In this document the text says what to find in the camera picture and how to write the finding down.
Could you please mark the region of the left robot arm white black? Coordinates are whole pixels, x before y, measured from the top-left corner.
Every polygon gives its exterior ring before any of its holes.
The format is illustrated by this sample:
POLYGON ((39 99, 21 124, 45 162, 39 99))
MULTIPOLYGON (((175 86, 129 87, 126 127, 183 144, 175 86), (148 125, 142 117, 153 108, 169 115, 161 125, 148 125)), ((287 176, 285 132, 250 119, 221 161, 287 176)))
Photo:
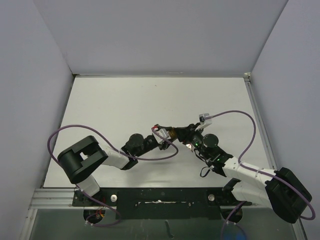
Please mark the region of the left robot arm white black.
POLYGON ((121 150, 102 147, 94 136, 89 135, 63 150, 57 161, 69 181, 85 192, 84 200, 95 206, 100 203, 102 193, 92 173, 100 165, 129 170, 138 164, 142 155, 155 148, 166 150, 177 139, 172 127, 155 126, 153 129, 155 132, 147 137, 138 133, 131 135, 121 150))

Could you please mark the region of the small brass padlock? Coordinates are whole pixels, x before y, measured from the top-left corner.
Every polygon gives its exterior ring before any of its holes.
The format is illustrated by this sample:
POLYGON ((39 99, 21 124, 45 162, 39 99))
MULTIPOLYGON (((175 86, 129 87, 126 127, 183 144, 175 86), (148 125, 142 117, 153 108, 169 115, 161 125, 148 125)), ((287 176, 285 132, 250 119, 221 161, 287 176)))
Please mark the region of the small brass padlock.
POLYGON ((175 131, 175 129, 174 128, 171 128, 170 130, 168 130, 167 131, 168 132, 168 134, 169 134, 169 137, 170 137, 170 139, 171 140, 176 140, 177 139, 177 133, 176 133, 176 131, 175 131))

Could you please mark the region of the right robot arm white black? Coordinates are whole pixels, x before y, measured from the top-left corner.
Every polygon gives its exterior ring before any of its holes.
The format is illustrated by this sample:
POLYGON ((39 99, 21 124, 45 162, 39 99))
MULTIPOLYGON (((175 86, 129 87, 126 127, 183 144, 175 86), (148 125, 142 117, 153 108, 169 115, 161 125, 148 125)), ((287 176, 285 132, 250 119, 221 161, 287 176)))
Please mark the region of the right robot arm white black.
POLYGON ((227 204, 246 201, 263 205, 294 224, 311 202, 311 194, 290 169, 259 168, 240 161, 218 146, 216 135, 203 135, 199 124, 175 127, 173 131, 179 142, 190 144, 199 152, 213 172, 231 179, 222 192, 227 204))

